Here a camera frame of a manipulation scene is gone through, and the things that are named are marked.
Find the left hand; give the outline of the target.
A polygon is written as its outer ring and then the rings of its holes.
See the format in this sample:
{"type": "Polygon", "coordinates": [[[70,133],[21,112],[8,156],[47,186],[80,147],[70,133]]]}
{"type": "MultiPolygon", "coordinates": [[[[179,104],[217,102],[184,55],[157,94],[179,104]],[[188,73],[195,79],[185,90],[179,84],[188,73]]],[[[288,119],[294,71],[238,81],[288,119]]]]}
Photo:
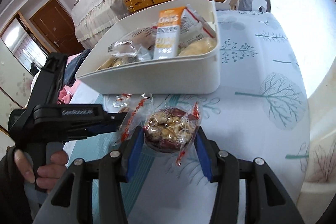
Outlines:
{"type": "Polygon", "coordinates": [[[54,188],[67,170],[68,155],[64,151],[57,151],[52,154],[50,161],[50,164],[38,168],[38,178],[35,178],[33,168],[24,153],[17,149],[14,154],[15,165],[25,180],[31,184],[36,182],[39,188],[45,189],[47,192],[54,188]]]}

